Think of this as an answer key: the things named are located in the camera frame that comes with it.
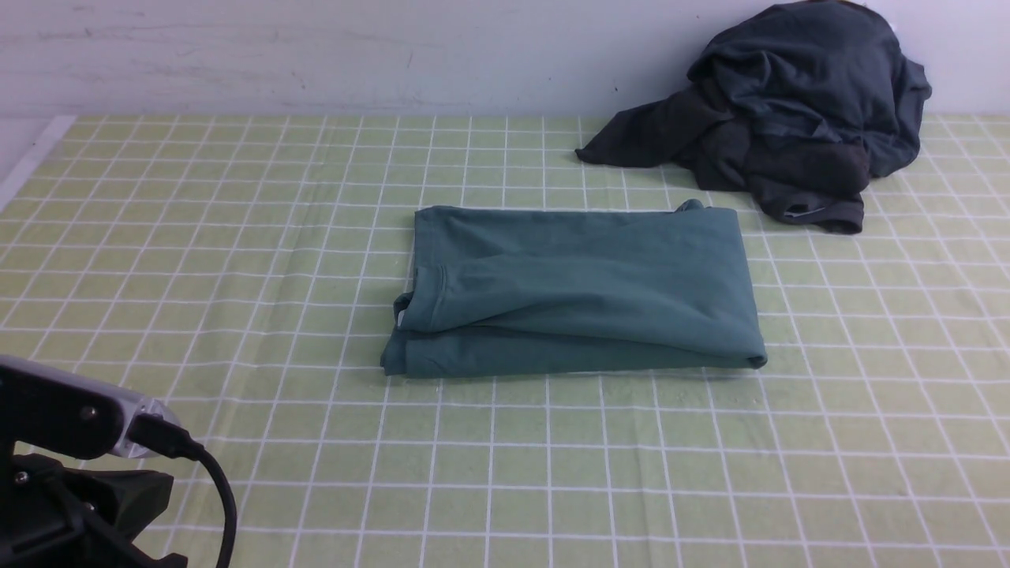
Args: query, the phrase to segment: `white wall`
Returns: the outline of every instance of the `white wall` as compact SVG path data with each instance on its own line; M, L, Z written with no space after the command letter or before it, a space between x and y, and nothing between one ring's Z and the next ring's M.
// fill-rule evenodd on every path
M763 0L4 0L0 115L596 113ZM1010 112L1010 2L876 0L932 111Z

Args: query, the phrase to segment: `folded shirt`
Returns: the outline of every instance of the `folded shirt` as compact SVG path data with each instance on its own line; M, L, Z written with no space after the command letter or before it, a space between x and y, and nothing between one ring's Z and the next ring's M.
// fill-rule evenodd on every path
M736 212L430 207L387 375L752 368L765 343Z

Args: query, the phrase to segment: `green folded clothing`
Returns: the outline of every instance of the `green folded clothing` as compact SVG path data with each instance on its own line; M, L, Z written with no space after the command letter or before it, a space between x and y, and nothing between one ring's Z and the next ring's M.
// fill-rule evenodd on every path
M731 209L430 207L387 375L481 377L767 362Z

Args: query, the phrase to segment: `dark gray clothing pile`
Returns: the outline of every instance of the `dark gray clothing pile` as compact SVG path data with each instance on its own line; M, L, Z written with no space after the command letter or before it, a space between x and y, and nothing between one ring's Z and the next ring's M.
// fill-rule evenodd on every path
M931 94L890 24L841 0L776 5L719 33L688 79L619 112L579 158L673 161L702 189L749 192L779 221L849 234L863 230L870 180L918 155Z

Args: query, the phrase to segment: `grid mat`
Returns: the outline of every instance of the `grid mat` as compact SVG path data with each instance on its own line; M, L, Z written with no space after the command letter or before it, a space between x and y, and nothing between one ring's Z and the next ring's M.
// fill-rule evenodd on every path
M167 399L228 473L234 566L1010 566L1010 118L929 116L855 238L598 119L80 118L0 214L0 345ZM412 213L726 206L760 372L387 379ZM208 566L191 464L138 540Z

